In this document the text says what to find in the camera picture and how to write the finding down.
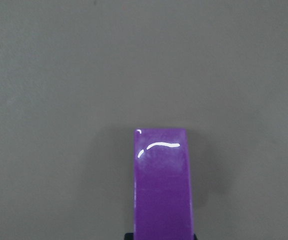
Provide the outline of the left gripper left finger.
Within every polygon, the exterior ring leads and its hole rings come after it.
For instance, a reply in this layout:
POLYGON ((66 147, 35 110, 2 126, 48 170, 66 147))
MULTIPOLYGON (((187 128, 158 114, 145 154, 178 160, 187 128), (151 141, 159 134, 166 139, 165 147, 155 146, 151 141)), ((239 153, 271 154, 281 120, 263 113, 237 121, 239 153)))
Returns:
POLYGON ((124 240, 134 240, 134 233, 133 232, 127 232, 124 234, 124 240))

